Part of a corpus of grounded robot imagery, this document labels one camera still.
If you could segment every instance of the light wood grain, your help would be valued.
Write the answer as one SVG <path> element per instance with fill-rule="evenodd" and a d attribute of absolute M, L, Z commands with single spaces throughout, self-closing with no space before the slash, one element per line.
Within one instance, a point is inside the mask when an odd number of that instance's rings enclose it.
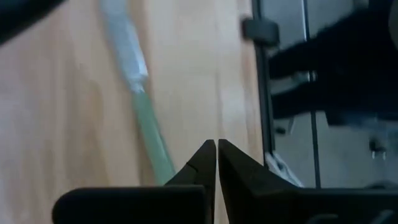
<path fill-rule="evenodd" d="M 254 52 L 239 33 L 250 2 L 131 1 L 177 169 L 206 139 L 227 138 L 262 161 Z M 76 187 L 152 184 L 131 100 L 95 0 L 68 1 L 3 45 L 0 222 L 50 223 L 54 201 Z"/>

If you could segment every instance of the wooden surface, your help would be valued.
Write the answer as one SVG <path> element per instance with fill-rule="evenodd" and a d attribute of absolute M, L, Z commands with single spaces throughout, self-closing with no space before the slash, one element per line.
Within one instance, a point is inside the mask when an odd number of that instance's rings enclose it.
<path fill-rule="evenodd" d="M 239 33 L 250 2 L 131 1 L 177 169 L 206 139 L 227 138 L 262 161 L 254 52 Z M 0 47 L 0 166 L 5 224 L 50 223 L 54 201 L 77 187 L 153 183 L 97 1 L 68 1 Z"/>

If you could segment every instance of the wooden floor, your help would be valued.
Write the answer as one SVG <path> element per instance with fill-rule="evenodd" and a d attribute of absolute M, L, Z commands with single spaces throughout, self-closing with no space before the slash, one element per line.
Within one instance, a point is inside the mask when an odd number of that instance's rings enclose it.
<path fill-rule="evenodd" d="M 148 92 L 177 169 L 206 139 L 262 161 L 250 0 L 133 0 Z M 51 223 L 65 192 L 153 183 L 98 2 L 70 0 L 0 47 L 0 222 Z M 225 223 L 218 192 L 217 222 Z"/>

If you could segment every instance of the floor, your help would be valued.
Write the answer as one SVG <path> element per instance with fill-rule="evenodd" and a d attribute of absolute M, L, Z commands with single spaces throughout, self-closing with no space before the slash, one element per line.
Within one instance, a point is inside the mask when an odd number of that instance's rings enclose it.
<path fill-rule="evenodd" d="M 163 138 L 180 170 L 207 139 L 262 162 L 250 0 L 129 1 Z M 51 223 L 79 187 L 153 185 L 97 0 L 69 0 L 0 46 L 0 220 Z M 215 223 L 227 223 L 220 184 Z"/>
<path fill-rule="evenodd" d="M 363 1 L 308 0 L 310 35 L 352 12 Z M 304 39 L 302 1 L 264 0 L 264 14 L 280 25 L 281 48 Z M 272 83 L 272 91 L 296 85 L 291 80 Z M 287 127 L 289 121 L 275 121 Z M 317 114 L 320 176 L 322 187 L 364 187 L 379 180 L 397 181 L 398 157 L 388 153 L 386 161 L 372 159 L 368 148 L 372 133 L 353 128 L 328 127 L 323 113 Z M 275 137 L 277 152 L 288 163 L 306 187 L 315 187 L 311 118 L 303 114 L 295 118 L 290 134 Z"/>

